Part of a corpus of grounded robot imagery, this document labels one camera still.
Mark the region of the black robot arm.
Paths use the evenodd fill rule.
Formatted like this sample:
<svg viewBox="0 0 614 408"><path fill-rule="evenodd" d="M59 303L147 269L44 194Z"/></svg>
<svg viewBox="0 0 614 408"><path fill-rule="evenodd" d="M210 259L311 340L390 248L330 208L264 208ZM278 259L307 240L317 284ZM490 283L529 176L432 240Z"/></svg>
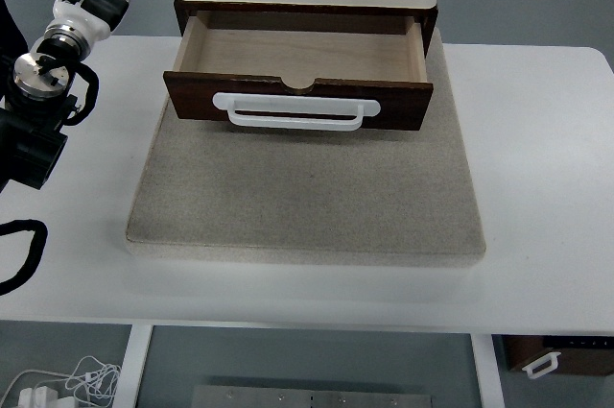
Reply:
<svg viewBox="0 0 614 408"><path fill-rule="evenodd" d="M100 82L85 64L132 0L55 0L53 19L28 51L1 51L1 182L39 189L67 137L95 108Z"/></svg>

